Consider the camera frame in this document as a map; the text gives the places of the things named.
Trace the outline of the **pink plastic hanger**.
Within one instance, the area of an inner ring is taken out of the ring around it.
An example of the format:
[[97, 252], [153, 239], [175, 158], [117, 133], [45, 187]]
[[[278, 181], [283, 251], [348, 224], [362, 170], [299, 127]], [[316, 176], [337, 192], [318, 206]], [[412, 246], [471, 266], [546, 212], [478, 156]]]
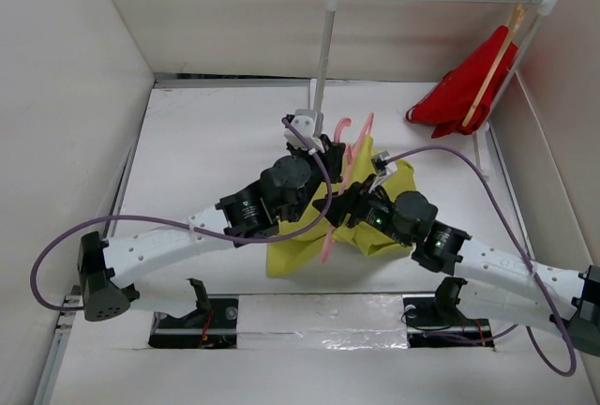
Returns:
[[[351, 179], [351, 175], [353, 173], [353, 165], [354, 165], [355, 159], [356, 159], [358, 153], [360, 152], [363, 140], [365, 139], [365, 137], [367, 135], [370, 134], [370, 132], [372, 130], [373, 120], [374, 120], [374, 113], [370, 112], [367, 116], [367, 119], [366, 119], [364, 125], [362, 126], [362, 128], [358, 134], [356, 141], [352, 144], [349, 144], [345, 149], [346, 167], [343, 171], [342, 181], [341, 181], [340, 187], [337, 191], [338, 195], [341, 195], [345, 191], [346, 187], [349, 184], [349, 180]], [[352, 120], [350, 118], [343, 118], [337, 123], [336, 129], [334, 132], [334, 141], [336, 143], [340, 142], [343, 130], [345, 128], [350, 127], [351, 125], [352, 125]], [[321, 251], [321, 258], [320, 258], [322, 264], [325, 264], [327, 262], [330, 254], [331, 254], [332, 248], [335, 244], [335, 241], [333, 240], [334, 230], [335, 230], [335, 227], [333, 225], [328, 226], [327, 232], [325, 234], [325, 237], [324, 237], [324, 240], [322, 243], [322, 251]]]

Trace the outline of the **yellow-green trousers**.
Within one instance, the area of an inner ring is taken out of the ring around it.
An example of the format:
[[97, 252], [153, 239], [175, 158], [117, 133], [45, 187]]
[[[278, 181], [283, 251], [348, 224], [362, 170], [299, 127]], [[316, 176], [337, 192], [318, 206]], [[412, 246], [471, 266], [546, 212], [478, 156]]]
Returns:
[[[352, 167], [351, 180], [362, 182], [374, 173], [370, 158], [375, 155], [373, 138], [369, 135], [362, 140], [356, 162]], [[382, 187], [391, 198], [405, 191], [416, 190], [413, 166], [404, 160], [396, 163], [397, 172]], [[305, 228], [317, 218], [319, 211], [309, 206], [297, 222], [282, 221], [279, 233], [287, 235]], [[324, 219], [310, 231], [292, 239], [267, 245], [266, 274], [270, 278], [281, 278], [296, 271], [313, 258], [322, 254], [323, 243], [327, 235], [329, 223]], [[389, 237], [376, 232], [366, 223], [360, 223], [354, 228], [342, 226], [333, 231], [332, 241], [337, 247], [342, 244], [358, 248], [367, 257], [379, 257], [392, 252], [406, 256], [409, 250], [393, 242]]]

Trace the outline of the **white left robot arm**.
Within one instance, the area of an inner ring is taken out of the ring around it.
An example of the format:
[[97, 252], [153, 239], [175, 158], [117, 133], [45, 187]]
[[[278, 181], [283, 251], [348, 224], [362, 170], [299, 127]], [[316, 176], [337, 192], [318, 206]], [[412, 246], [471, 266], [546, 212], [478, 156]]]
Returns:
[[345, 144], [322, 135], [322, 150], [291, 147], [262, 171], [260, 178], [187, 218], [149, 232], [124, 238], [84, 235], [78, 259], [84, 318], [102, 322], [129, 309], [163, 313], [199, 326], [208, 318], [209, 305], [203, 283], [186, 275], [181, 294], [170, 294], [142, 282], [143, 278], [192, 257], [278, 234], [283, 222], [297, 222], [325, 180], [341, 175]]

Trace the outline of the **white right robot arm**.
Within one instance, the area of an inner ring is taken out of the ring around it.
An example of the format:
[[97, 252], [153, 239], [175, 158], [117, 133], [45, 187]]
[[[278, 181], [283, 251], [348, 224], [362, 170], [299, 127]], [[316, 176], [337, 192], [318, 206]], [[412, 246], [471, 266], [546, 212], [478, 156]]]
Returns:
[[354, 183], [313, 206], [335, 227], [367, 224], [411, 247], [421, 267], [443, 273], [433, 301], [442, 323], [464, 317], [526, 325], [567, 335], [576, 350], [599, 354], [598, 267], [561, 269], [495, 249], [440, 222], [437, 207], [417, 191], [390, 199], [382, 187]]

